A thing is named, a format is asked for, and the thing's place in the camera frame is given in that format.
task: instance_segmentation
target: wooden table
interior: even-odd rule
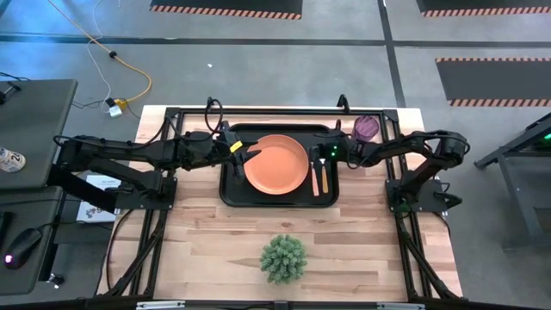
[[[166,106],[145,106],[136,136],[149,140],[159,129]],[[420,110],[398,109],[404,134],[424,130]],[[315,123],[334,127],[343,122],[350,132],[356,116],[225,115],[230,124]],[[205,130],[203,115],[187,115],[183,131]],[[381,142],[381,136],[374,141]],[[423,162],[406,156],[410,169]],[[151,166],[133,163],[140,170]],[[220,167],[178,170],[174,209],[164,233],[155,299],[244,301],[406,301],[398,237],[388,212],[383,183],[384,163],[350,170],[339,164],[340,196],[330,208],[231,208],[219,198]],[[144,212],[134,212],[123,224],[111,257],[112,282],[134,259]],[[446,226],[434,214],[419,214],[425,256],[437,274],[461,295]],[[290,285],[268,284],[260,271],[263,247],[278,234],[303,241],[305,275]],[[145,262],[142,289],[149,262]],[[418,292],[418,268],[412,265]],[[104,279],[98,293],[106,291]]]

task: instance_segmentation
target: computer mouse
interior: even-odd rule
[[[27,262],[40,239],[42,239],[42,232],[36,228],[27,228],[22,231],[3,255],[3,264],[6,268],[20,269]]]

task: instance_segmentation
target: orange plate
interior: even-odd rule
[[[271,195],[287,194],[298,188],[308,174],[308,156],[295,139],[271,134],[249,147],[262,150],[245,164],[245,175],[252,186]]]

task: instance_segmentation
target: gray floor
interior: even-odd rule
[[[93,31],[95,1],[57,1]],[[148,0],[106,0],[97,11],[105,35],[152,38],[342,39],[382,40],[376,0],[305,0],[301,21],[224,16],[161,14],[148,11]],[[550,41],[551,15],[423,18],[415,0],[386,0],[395,40]],[[79,34],[46,1],[12,1],[0,18],[4,33]],[[110,45],[127,62],[149,72],[153,90],[133,103],[203,104],[215,96],[226,104],[332,106],[345,93],[350,104],[395,107],[383,46],[240,46]],[[144,79],[114,64],[97,46],[98,63],[114,88],[129,97]],[[501,243],[524,233],[497,166],[476,170],[471,163],[501,146],[545,108],[451,108],[446,103],[435,57],[550,57],[551,49],[397,48],[399,74],[409,108],[421,108],[427,130],[448,129],[465,135],[473,150],[465,163],[442,173],[451,192],[464,202],[450,211],[452,242],[464,295],[473,301],[549,307],[550,250],[503,253]],[[102,99],[106,89],[84,44],[0,42],[0,71],[32,79],[75,78],[76,99]],[[65,134],[89,134],[130,140],[138,121],[131,115],[111,119],[97,109],[73,108]],[[58,290],[39,285],[28,296],[0,303],[49,301],[92,296],[105,242],[68,245],[54,270],[65,275]]]

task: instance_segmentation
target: green plant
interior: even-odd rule
[[[260,270],[268,271],[268,283],[289,284],[304,274],[306,250],[302,242],[288,235],[273,238],[264,247]]]

